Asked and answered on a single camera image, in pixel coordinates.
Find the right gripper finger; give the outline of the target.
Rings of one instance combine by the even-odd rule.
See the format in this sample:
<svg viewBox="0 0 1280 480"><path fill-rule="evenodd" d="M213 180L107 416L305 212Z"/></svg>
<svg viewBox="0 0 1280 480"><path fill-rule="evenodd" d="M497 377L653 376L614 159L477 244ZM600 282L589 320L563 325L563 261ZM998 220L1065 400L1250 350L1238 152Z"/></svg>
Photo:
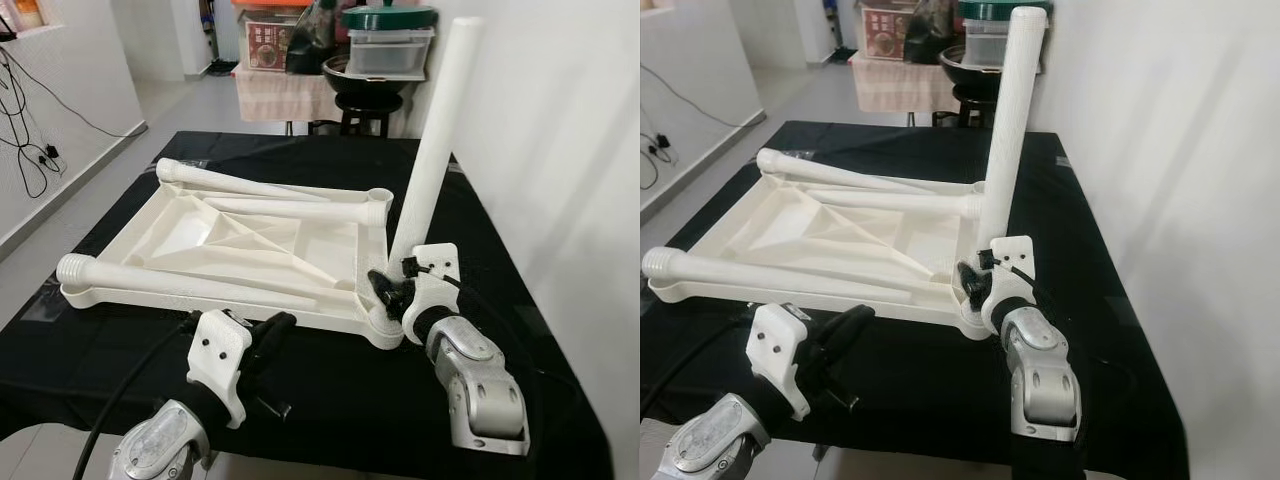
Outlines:
<svg viewBox="0 0 1280 480"><path fill-rule="evenodd" d="M968 262L957 264L957 275L970 310L980 311L991 292L991 273L979 271Z"/></svg>
<svg viewBox="0 0 1280 480"><path fill-rule="evenodd" d="M392 321L401 320L401 288L379 270L367 271L369 283L375 296L384 305L387 316Z"/></svg>

